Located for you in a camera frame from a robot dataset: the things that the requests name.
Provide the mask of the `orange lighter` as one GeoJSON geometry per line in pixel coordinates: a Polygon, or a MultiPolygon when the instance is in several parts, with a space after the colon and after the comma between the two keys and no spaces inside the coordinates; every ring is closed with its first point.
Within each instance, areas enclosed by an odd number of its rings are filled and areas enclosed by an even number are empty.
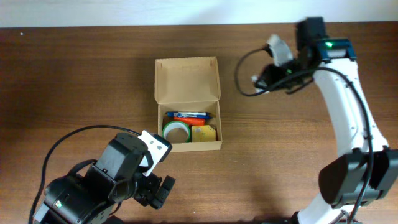
{"type": "Polygon", "coordinates": [[[206,123],[205,119],[201,118],[182,118],[182,117],[174,117],[174,121],[181,121],[187,125],[192,125],[192,126],[204,126],[206,123]]]}

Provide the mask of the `green tape roll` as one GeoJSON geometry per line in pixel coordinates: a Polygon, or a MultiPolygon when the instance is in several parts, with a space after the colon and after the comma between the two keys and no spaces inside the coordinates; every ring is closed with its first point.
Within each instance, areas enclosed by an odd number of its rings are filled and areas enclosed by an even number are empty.
{"type": "Polygon", "coordinates": [[[182,121],[171,121],[164,126],[162,137],[173,144],[189,142],[190,127],[182,121]]]}

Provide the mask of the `yellow sticky note pad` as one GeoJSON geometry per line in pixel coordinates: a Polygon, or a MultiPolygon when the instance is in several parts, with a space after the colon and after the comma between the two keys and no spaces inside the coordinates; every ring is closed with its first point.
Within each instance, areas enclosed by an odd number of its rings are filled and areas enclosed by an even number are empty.
{"type": "Polygon", "coordinates": [[[216,141],[216,130],[210,125],[192,126],[192,142],[212,142],[216,141]]]}

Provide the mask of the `blue whiteboard marker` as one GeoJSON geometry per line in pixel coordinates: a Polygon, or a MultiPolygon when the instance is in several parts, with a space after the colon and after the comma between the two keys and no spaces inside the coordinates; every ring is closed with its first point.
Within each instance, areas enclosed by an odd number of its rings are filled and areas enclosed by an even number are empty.
{"type": "Polygon", "coordinates": [[[176,117],[176,116],[196,116],[196,115],[203,115],[203,116],[208,116],[206,112],[178,112],[178,111],[169,111],[166,112],[167,116],[171,116],[171,117],[176,117]]]}

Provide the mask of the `blue ballpoint pen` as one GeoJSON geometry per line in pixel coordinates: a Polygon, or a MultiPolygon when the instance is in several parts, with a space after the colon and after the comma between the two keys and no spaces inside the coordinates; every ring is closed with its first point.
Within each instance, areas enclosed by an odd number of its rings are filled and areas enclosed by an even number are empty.
{"type": "Polygon", "coordinates": [[[212,119],[211,116],[203,116],[203,115],[196,115],[196,116],[176,116],[176,118],[196,118],[196,119],[212,119]]]}

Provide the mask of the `small white blue box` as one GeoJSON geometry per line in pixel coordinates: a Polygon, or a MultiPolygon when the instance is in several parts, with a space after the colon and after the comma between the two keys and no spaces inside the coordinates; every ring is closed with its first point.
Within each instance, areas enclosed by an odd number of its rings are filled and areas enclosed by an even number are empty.
{"type": "Polygon", "coordinates": [[[251,77],[251,80],[257,93],[263,92],[263,94],[268,94],[269,91],[266,91],[268,85],[265,81],[264,75],[254,74],[251,77]]]}

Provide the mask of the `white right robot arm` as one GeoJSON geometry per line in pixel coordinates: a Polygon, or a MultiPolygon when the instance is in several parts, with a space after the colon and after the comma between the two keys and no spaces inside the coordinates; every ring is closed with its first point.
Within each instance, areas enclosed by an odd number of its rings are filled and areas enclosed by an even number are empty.
{"type": "Polygon", "coordinates": [[[359,81],[348,39],[301,37],[298,57],[272,35],[263,51],[273,59],[253,78],[258,94],[295,93],[310,82],[319,87],[335,132],[338,157],[318,175],[319,194],[295,212],[291,223],[354,223],[361,207],[383,199],[397,179],[397,151],[378,129],[359,81]]]}

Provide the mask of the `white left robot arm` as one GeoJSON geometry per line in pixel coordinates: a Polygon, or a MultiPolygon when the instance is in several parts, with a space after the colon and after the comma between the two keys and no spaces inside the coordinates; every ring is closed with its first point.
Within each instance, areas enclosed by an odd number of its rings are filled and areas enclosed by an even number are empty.
{"type": "Polygon", "coordinates": [[[173,177],[144,176],[136,167],[132,176],[114,179],[95,160],[75,165],[67,175],[53,180],[44,190],[44,201],[29,223],[106,223],[125,200],[142,206],[163,207],[175,184],[173,177]]]}

